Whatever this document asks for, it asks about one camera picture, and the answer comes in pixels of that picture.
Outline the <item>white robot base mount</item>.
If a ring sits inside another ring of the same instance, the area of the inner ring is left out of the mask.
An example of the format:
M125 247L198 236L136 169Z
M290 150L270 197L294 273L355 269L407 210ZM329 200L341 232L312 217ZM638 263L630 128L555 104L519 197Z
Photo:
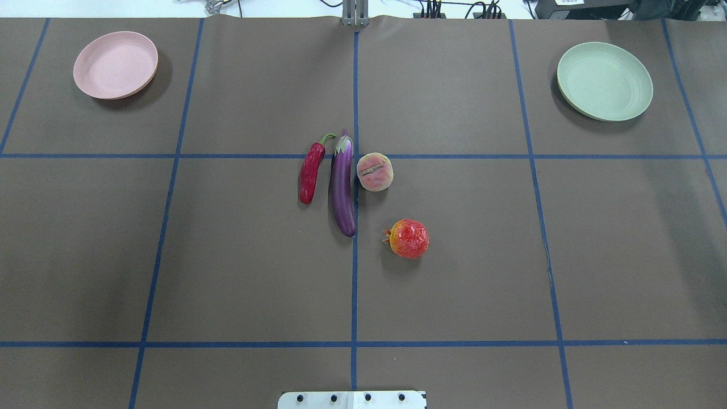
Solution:
M427 408L425 391L291 391L281 394L278 408Z

